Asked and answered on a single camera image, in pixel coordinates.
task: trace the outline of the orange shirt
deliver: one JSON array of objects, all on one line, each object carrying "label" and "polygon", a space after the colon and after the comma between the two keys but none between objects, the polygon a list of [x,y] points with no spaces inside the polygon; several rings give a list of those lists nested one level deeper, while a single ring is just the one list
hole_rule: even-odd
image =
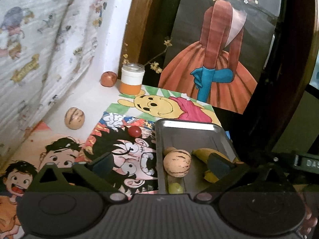
[{"label": "orange shirt", "polygon": [[7,196],[0,196],[0,233],[10,231],[14,225],[20,226],[17,217],[17,203]]}]

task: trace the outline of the orange skirt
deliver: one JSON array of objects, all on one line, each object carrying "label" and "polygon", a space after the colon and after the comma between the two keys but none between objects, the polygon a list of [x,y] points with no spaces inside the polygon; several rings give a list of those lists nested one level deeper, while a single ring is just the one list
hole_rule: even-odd
[{"label": "orange skirt", "polygon": [[[162,71],[159,88],[186,93],[197,99],[193,70],[201,68],[206,49],[199,41],[181,51]],[[216,70],[227,68],[228,52],[222,51],[216,63]],[[212,83],[207,103],[214,107],[242,114],[256,88],[257,82],[250,72],[238,62],[236,75],[231,83]]]}]

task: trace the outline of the jar lid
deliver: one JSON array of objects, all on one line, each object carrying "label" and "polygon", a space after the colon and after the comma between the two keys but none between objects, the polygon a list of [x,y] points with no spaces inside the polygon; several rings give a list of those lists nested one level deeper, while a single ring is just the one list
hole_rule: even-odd
[{"label": "jar lid", "polygon": [[144,72],[145,68],[141,64],[127,64],[123,65],[122,69],[129,71],[129,72]]}]

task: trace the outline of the orange liquid in jar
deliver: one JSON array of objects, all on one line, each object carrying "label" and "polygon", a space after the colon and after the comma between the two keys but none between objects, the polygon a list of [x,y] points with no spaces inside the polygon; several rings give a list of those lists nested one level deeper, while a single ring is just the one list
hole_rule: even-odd
[{"label": "orange liquid in jar", "polygon": [[129,85],[123,82],[120,83],[119,91],[120,93],[127,95],[138,95],[141,91],[142,85]]}]

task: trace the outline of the glass jar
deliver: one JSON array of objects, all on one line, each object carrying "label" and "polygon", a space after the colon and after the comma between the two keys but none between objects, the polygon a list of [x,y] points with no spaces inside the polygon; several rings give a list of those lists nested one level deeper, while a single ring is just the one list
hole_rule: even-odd
[{"label": "glass jar", "polygon": [[122,77],[119,91],[127,95],[137,95],[141,91],[145,68],[141,64],[122,66]]}]

